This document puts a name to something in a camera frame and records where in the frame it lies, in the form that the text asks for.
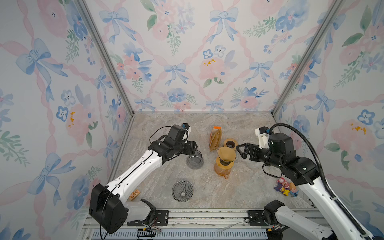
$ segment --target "wallpaper wall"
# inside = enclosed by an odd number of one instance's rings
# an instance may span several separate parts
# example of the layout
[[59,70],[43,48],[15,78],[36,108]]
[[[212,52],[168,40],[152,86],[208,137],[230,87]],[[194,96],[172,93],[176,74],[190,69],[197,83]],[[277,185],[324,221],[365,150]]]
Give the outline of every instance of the wallpaper wall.
[[0,3],[0,239],[77,239],[129,120],[71,0]]
[[331,2],[86,0],[143,112],[271,110]]
[[[275,115],[309,137],[329,184],[374,235],[384,232],[384,1],[347,0]],[[298,155],[303,141],[281,128]]]

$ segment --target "black mounting plate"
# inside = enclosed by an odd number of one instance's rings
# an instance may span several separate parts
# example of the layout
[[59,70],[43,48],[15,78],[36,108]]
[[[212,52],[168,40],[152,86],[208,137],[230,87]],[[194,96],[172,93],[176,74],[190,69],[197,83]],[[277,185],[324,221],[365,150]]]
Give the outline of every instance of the black mounting plate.
[[257,222],[253,221],[255,219],[258,219],[259,217],[263,216],[263,211],[264,210],[248,210],[248,218],[250,220],[250,225],[251,227],[257,227],[257,226],[269,226],[266,224],[263,220]]
[[[155,210],[155,220],[154,223],[157,227],[165,227],[168,225],[168,210]],[[143,224],[142,221],[132,221],[127,222],[127,226],[130,227],[140,227],[140,226],[147,226],[145,223]]]

